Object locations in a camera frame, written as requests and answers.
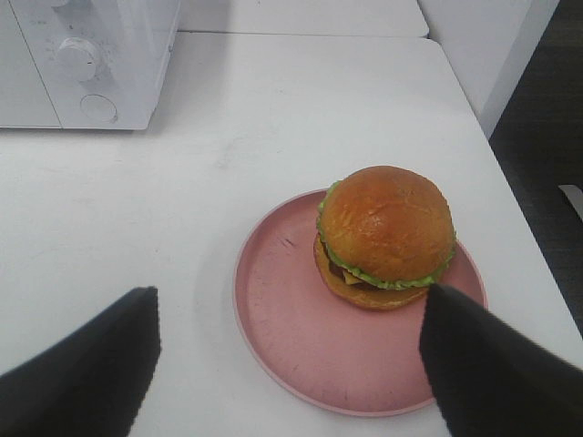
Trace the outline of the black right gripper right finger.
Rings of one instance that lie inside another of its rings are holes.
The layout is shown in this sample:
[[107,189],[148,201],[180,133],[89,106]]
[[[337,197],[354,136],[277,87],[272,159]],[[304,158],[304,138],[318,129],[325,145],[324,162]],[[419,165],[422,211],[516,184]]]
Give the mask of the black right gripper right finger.
[[430,287],[419,351],[451,435],[581,435],[581,369],[459,290]]

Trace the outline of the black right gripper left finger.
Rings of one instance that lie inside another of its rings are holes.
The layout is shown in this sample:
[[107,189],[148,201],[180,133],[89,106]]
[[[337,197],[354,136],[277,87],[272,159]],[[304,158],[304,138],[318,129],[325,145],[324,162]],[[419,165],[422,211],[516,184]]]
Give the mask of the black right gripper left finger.
[[129,435],[160,353],[158,290],[135,288],[2,374],[2,435]]

